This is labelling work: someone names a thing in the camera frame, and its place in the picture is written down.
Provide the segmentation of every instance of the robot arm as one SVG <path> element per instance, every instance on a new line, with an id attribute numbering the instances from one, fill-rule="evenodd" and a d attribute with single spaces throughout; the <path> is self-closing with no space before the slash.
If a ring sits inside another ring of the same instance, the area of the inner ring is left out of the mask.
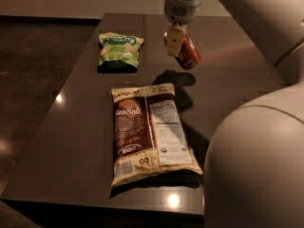
<path id="1" fill-rule="evenodd" d="M 165 0 L 164 13 L 172 24 L 188 25 L 196 17 L 201 0 Z"/>
<path id="2" fill-rule="evenodd" d="M 219 125 L 204 168 L 205 227 L 304 227 L 304 0 L 219 1 L 295 85 L 243 105 Z M 180 0 L 165 5 L 172 23 L 194 18 L 177 16 L 191 10 Z"/>

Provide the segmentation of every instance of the table surface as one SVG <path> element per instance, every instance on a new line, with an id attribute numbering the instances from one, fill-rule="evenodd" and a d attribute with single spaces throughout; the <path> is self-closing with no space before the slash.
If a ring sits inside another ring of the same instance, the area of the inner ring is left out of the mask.
<path id="1" fill-rule="evenodd" d="M 19 162 L 1 199 L 203 214 L 202 177 L 173 172 L 111 188 L 113 87 L 173 83 L 180 118 L 203 168 L 207 146 L 234 109 L 279 88 L 280 79 L 230 17 L 198 17 L 188 33 L 202 55 L 184 71 L 166 55 L 164 16 L 106 14 Z M 144 38 L 133 74 L 97 72 L 99 32 Z M 179 200 L 170 203 L 170 196 Z"/>

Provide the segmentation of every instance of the snack bag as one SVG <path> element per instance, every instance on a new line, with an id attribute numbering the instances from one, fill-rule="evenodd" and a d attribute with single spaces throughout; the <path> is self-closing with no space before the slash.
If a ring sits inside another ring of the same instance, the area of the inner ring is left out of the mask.
<path id="1" fill-rule="evenodd" d="M 172 84 L 112 89 L 112 186 L 182 169 L 202 174 L 175 105 Z"/>
<path id="2" fill-rule="evenodd" d="M 100 34 L 99 39 L 103 47 L 99 56 L 99 72 L 137 71 L 143 38 L 109 32 Z"/>

